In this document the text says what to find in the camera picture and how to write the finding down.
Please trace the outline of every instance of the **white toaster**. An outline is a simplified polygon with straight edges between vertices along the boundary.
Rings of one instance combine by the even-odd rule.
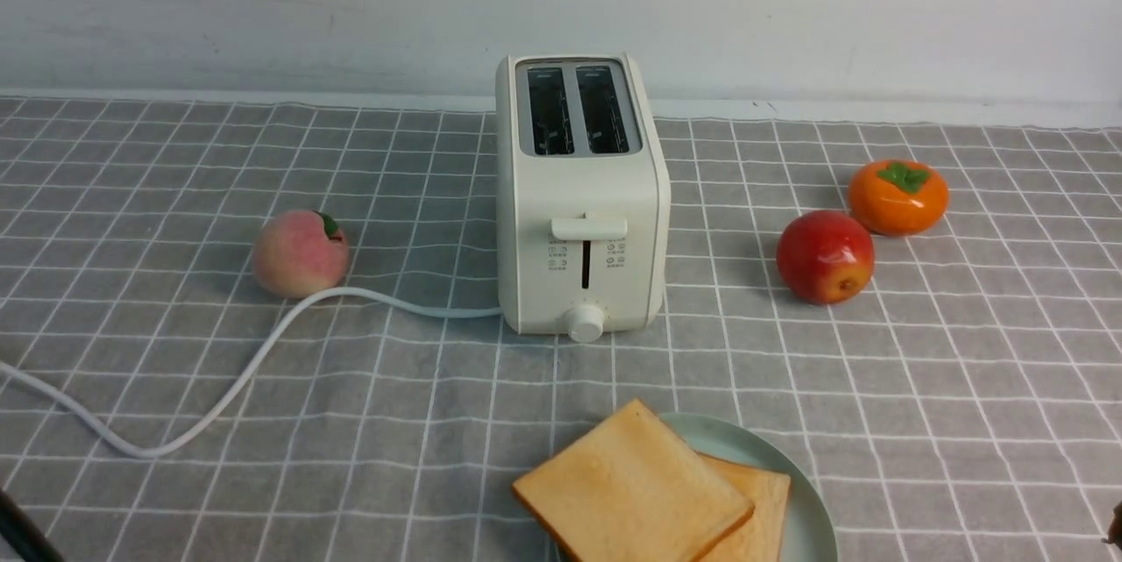
[[[627,54],[507,56],[496,75],[498,302],[519,334],[650,325],[670,175]]]

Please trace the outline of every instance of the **apple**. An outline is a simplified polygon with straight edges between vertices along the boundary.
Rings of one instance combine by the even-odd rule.
[[[254,243],[254,278],[288,300],[337,286],[349,266],[347,236],[320,211],[284,211],[261,227]]]
[[[775,266],[787,287],[809,303],[838,303],[873,277],[873,238],[842,211],[818,210],[793,219],[780,236]]]

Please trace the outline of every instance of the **light green plate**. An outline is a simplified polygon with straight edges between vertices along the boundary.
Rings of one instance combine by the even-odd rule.
[[[708,415],[666,413],[659,417],[698,452],[791,476],[791,501],[783,528],[781,562],[837,562],[830,515],[810,479],[785,454],[755,433]]]

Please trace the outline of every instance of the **bread slice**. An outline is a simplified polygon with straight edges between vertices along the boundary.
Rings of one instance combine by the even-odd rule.
[[[755,506],[638,399],[513,490],[573,562],[696,562]]]
[[[701,454],[706,464],[755,503],[752,519],[721,540],[701,562],[778,562],[791,477]]]

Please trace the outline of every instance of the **peach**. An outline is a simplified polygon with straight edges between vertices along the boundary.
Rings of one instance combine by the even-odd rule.
[[[288,300],[337,286],[350,266],[347,236],[331,215],[292,210],[269,219],[254,243],[254,277]]]

